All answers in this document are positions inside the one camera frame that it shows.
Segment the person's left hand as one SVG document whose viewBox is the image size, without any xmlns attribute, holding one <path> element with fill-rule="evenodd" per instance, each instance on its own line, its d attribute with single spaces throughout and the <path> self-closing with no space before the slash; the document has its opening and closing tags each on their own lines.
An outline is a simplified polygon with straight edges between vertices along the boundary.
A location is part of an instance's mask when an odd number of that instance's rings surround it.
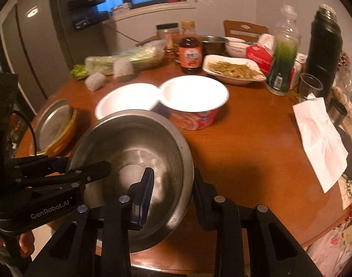
<svg viewBox="0 0 352 277">
<path fill-rule="evenodd" d="M 17 237 L 20 248 L 20 254 L 23 258 L 31 256 L 34 251 L 34 235 L 32 231 L 21 234 Z M 6 241 L 0 236 L 0 251 L 6 247 Z"/>
</svg>

